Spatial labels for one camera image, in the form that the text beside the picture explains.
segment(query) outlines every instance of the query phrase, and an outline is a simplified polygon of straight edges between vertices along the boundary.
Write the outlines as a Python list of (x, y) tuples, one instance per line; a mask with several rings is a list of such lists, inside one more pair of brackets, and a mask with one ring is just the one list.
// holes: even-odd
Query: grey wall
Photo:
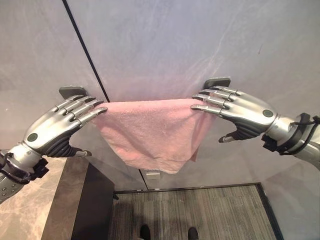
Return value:
[[(0, 149), (21, 141), (33, 121), (63, 100), (62, 86), (83, 86), (105, 99), (61, 1), (0, 1), (0, 36)], [(93, 125), (71, 143), (91, 151), (93, 164), (104, 160), (103, 172), (118, 189), (145, 187), (139, 171), (126, 166)]]
[[(71, 11), (111, 101), (190, 97), (209, 77), (295, 117), (319, 113), (320, 1), (76, 1)], [(197, 162), (151, 188), (261, 181), (286, 239), (320, 237), (320, 174), (258, 138), (219, 144), (218, 120)]]

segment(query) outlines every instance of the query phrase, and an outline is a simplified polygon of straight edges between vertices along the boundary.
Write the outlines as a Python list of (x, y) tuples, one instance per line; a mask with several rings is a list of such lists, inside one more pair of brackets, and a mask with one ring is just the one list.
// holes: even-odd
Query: grey carpet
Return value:
[(275, 240), (254, 185), (118, 195), (109, 240), (135, 240), (148, 224), (152, 240)]

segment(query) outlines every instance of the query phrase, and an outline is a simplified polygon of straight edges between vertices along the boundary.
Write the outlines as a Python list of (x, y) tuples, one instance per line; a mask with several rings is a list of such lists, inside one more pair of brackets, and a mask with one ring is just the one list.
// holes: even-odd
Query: person's foot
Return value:
[(144, 224), (140, 228), (140, 238), (144, 240), (151, 240), (150, 229), (147, 224)]
[(188, 240), (198, 240), (199, 235), (195, 227), (190, 227), (188, 230)]

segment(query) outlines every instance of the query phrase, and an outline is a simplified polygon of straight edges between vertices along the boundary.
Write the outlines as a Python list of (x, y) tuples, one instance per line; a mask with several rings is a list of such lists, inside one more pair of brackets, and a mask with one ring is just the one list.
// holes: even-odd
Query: silver robotic hand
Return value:
[(280, 155), (295, 157), (320, 170), (320, 118), (307, 113), (292, 118), (281, 116), (268, 103), (242, 91), (224, 86), (204, 89), (192, 96), (209, 105), (192, 105), (193, 110), (215, 114), (231, 121), (236, 131), (219, 139), (220, 143), (255, 138), (262, 133), (263, 147)]
[(90, 152), (70, 146), (69, 140), (87, 122), (107, 111), (105, 107), (92, 110), (101, 103), (102, 100), (91, 96), (69, 97), (36, 120), (26, 130), (22, 142), (10, 150), (1, 150), (0, 204), (49, 171), (43, 155), (53, 158), (90, 156)]

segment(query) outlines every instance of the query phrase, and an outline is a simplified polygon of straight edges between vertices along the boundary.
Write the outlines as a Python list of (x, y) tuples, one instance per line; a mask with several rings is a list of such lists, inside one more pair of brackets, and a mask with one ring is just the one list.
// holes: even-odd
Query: towel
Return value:
[(108, 102), (93, 123), (129, 166), (177, 173), (191, 158), (215, 117), (190, 109), (197, 99)]

